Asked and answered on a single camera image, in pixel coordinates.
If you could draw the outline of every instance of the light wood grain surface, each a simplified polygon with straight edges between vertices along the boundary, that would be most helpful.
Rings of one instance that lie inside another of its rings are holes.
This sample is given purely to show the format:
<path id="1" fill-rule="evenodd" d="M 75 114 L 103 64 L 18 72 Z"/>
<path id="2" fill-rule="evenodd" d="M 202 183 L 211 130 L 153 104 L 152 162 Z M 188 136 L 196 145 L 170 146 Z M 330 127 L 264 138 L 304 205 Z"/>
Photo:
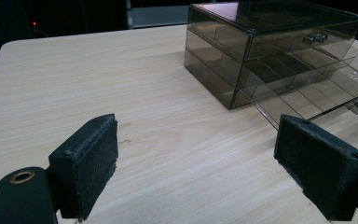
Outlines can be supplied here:
<path id="1" fill-rule="evenodd" d="M 47 168 L 81 125 L 115 113 L 117 171 L 85 223 L 328 223 L 273 159 L 264 117 L 226 110 L 186 71 L 185 39 L 181 25 L 4 45 L 0 179 Z M 358 147 L 358 117 L 324 126 Z"/>

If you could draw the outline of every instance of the plastic compartment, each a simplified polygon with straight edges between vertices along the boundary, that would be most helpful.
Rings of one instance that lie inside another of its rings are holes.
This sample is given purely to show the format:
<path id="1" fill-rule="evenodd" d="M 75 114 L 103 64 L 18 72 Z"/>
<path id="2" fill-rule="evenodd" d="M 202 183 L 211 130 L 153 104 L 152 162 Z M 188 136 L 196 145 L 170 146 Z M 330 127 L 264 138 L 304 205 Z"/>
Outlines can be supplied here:
<path id="1" fill-rule="evenodd" d="M 228 109 L 252 102 L 277 126 L 281 114 L 358 105 L 358 71 L 345 59 L 357 35 L 358 15 L 304 1 L 196 4 L 185 67 Z"/>

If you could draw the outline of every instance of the clear plastic drawer organizer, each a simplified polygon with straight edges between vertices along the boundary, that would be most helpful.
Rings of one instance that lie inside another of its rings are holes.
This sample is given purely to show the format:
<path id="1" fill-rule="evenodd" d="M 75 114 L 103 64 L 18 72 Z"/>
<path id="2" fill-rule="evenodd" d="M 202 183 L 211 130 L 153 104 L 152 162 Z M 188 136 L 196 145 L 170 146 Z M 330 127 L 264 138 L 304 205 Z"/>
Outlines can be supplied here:
<path id="1" fill-rule="evenodd" d="M 358 114 L 345 58 L 357 35 L 358 15 L 304 1 L 191 5 L 185 67 L 228 109 L 253 103 L 276 128 L 281 114 Z"/>

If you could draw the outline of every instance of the drawer organizer lid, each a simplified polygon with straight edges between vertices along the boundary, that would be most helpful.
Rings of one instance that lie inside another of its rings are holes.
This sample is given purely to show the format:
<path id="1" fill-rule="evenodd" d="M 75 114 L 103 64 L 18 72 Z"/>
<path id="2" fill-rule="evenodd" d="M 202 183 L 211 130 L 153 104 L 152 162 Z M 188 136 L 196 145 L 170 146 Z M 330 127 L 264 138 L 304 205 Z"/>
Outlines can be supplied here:
<path id="1" fill-rule="evenodd" d="M 191 7 L 244 32 L 263 34 L 358 21 L 358 15 L 297 0 L 195 4 Z"/>

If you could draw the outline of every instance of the metal ring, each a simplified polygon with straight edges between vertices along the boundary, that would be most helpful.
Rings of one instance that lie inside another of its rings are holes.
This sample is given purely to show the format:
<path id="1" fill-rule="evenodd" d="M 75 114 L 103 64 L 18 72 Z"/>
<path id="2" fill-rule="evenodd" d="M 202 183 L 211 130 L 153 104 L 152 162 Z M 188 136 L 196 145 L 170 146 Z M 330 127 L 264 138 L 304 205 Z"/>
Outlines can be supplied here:
<path id="1" fill-rule="evenodd" d="M 21 184 L 24 183 L 34 177 L 34 171 L 22 171 L 20 173 L 17 173 L 13 175 L 10 178 L 11 184 Z"/>

